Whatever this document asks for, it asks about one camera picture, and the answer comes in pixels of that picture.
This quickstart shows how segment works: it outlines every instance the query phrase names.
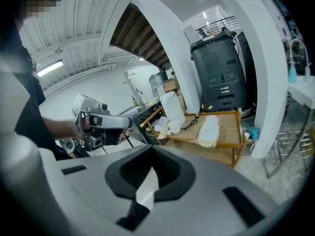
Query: teal object on floor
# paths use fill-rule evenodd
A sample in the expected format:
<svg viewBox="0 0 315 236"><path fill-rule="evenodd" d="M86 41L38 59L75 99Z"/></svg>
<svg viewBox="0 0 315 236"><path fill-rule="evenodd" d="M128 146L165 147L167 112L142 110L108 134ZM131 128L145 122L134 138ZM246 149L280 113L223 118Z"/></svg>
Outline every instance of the teal object on floor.
<svg viewBox="0 0 315 236"><path fill-rule="evenodd" d="M296 83L296 81L297 81L296 70L294 66L291 66L289 70L289 82Z"/></svg>

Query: fluorescent light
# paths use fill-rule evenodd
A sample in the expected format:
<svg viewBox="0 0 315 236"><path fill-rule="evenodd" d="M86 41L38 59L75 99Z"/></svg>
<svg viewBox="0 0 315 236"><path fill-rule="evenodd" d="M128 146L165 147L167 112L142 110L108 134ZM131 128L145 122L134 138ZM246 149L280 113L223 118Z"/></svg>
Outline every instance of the fluorescent light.
<svg viewBox="0 0 315 236"><path fill-rule="evenodd" d="M39 72L37 73L37 75L38 75L39 77L41 77L41 76L45 75L46 73L49 73L49 72L51 72L52 70L55 70L56 68L59 68L59 67L61 67L61 66L63 66L63 61L62 61L62 60L57 61L56 63L53 63L53 64L47 66L46 68L42 69L41 71L39 71Z"/></svg>

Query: person's arm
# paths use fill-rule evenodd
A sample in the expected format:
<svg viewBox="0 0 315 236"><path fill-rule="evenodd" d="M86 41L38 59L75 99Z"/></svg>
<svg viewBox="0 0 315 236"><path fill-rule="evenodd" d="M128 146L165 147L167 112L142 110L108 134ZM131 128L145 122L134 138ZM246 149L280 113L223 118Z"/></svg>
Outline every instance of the person's arm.
<svg viewBox="0 0 315 236"><path fill-rule="evenodd" d="M83 140L82 134L77 131L74 120L50 120L43 117L44 123L53 134L55 140L62 140L68 138L78 138ZM90 123L88 119L83 123L82 126L84 131L88 131L90 129Z"/></svg>

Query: large black container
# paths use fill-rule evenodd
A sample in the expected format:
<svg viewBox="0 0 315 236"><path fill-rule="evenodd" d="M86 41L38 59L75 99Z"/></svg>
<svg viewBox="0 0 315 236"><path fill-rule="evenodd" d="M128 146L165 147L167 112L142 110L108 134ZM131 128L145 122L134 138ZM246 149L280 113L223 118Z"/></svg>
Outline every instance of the large black container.
<svg viewBox="0 0 315 236"><path fill-rule="evenodd" d="M225 33L190 47L207 112L247 106L246 84L234 43Z"/></svg>

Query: black shirt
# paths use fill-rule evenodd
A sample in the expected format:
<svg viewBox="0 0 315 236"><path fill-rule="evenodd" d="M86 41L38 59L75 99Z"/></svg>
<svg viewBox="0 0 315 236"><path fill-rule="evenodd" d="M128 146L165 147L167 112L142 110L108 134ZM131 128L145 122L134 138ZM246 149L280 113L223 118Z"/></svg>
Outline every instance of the black shirt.
<svg viewBox="0 0 315 236"><path fill-rule="evenodd" d="M16 133L28 137L39 148L51 150L57 160L69 159L68 154L57 146L52 133L41 117L38 105L45 100L45 96L38 79L32 75L32 59L27 49L23 47L13 21L1 32L0 52L11 72L30 94L15 127Z"/></svg>

